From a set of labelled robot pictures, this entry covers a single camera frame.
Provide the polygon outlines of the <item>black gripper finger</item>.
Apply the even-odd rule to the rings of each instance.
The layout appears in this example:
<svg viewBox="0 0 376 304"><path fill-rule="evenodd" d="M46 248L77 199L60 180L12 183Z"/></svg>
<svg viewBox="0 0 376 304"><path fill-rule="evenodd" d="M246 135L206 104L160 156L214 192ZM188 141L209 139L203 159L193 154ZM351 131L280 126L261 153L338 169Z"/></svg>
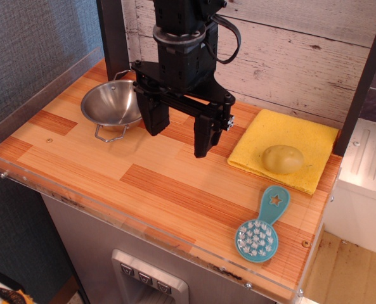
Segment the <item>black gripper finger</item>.
<svg viewBox="0 0 376 304"><path fill-rule="evenodd" d="M196 158L206 157L207 152L216 146L221 136L221 123L212 117L200 115L194 123L194 155Z"/></svg>
<svg viewBox="0 0 376 304"><path fill-rule="evenodd" d="M151 136L161 133L169 125L169 106L160 100L158 94L138 92L137 102L146 130Z"/></svg>

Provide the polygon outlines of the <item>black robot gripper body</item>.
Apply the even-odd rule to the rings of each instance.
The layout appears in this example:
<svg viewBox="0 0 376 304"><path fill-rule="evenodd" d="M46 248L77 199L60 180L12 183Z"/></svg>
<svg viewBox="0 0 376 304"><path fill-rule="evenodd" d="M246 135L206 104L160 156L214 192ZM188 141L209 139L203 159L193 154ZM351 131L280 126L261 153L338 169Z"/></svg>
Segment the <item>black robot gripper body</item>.
<svg viewBox="0 0 376 304"><path fill-rule="evenodd" d="M233 126L231 107L235 98L215 80L218 29L200 27L192 33L174 34L153 29L157 42L156 62L136 60L136 93L158 94L160 100L192 117L205 115L219 120L222 130Z"/></svg>

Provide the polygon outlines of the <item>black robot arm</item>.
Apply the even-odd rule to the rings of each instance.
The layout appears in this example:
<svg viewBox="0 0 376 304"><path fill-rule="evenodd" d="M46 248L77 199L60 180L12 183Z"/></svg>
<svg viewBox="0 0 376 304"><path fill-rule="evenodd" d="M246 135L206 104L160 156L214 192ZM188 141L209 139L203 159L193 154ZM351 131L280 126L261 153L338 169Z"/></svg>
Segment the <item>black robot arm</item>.
<svg viewBox="0 0 376 304"><path fill-rule="evenodd" d="M218 11L226 1L155 1L158 62L136 60L134 90L147 131L156 136L170 123L174 108L194 117L194 155L203 158L218 144L222 131L233 126L235 97L215 79L218 63L218 27L232 31L241 45L239 30Z"/></svg>

